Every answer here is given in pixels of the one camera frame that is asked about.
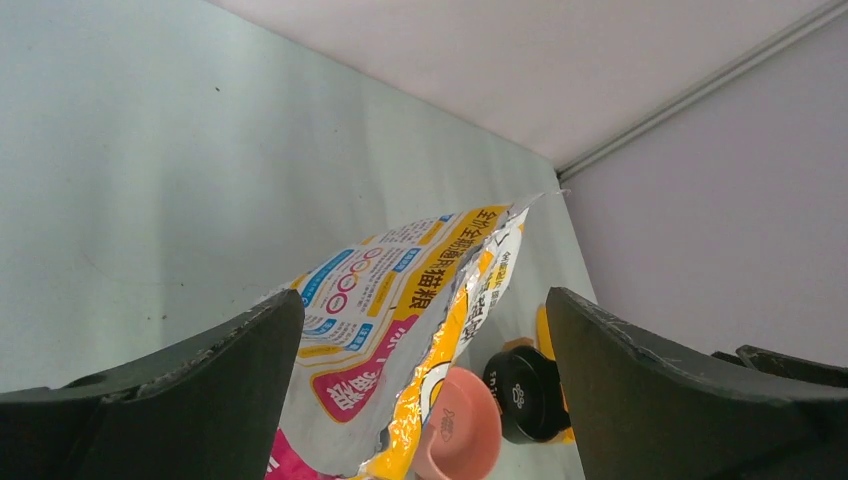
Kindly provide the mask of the yellow plastic scoop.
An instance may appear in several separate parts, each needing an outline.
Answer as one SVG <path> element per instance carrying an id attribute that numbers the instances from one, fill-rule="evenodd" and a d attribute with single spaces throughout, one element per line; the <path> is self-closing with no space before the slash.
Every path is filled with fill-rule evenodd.
<path id="1" fill-rule="evenodd" d="M 548 360 L 555 361 L 553 350 L 547 309 L 543 304 L 540 304 L 535 314 L 535 336 L 534 337 L 519 337 L 513 340 L 506 341 L 502 347 L 503 351 L 510 350 L 518 346 L 532 346 L 539 350 L 541 354 Z M 575 444 L 575 436 L 572 427 L 567 427 L 563 432 L 559 433 L 548 444 L 562 443 Z"/>

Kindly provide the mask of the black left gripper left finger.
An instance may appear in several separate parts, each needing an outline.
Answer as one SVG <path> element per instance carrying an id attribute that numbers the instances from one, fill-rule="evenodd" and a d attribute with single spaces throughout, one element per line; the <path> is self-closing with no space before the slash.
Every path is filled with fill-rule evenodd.
<path id="1" fill-rule="evenodd" d="M 305 318 L 281 291 L 212 329 L 1 397 L 5 479 L 261 479 Z"/>

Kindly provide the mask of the printed cat food bag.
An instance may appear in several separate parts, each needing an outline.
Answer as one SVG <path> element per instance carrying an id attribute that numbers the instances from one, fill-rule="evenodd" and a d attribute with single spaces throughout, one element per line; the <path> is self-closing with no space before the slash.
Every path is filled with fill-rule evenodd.
<path id="1" fill-rule="evenodd" d="M 266 475 L 402 479 L 458 359 L 500 310 L 543 194 L 428 217 L 350 245 L 289 283 L 305 317 Z"/>

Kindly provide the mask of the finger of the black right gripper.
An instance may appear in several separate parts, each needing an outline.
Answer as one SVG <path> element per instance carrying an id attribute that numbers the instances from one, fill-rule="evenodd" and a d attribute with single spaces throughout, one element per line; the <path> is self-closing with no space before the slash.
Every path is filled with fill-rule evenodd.
<path id="1" fill-rule="evenodd" d="M 734 353 L 715 351 L 714 358 L 782 378 L 837 388 L 847 388 L 847 368 L 789 356 L 763 348 L 743 345 Z"/>

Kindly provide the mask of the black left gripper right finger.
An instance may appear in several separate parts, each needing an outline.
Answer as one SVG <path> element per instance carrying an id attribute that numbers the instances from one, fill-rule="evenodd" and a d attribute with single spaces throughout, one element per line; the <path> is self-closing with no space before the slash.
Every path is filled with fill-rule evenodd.
<path id="1" fill-rule="evenodd" d="M 846 477 L 847 388 L 725 362 L 564 287 L 546 308 L 588 478 Z"/>

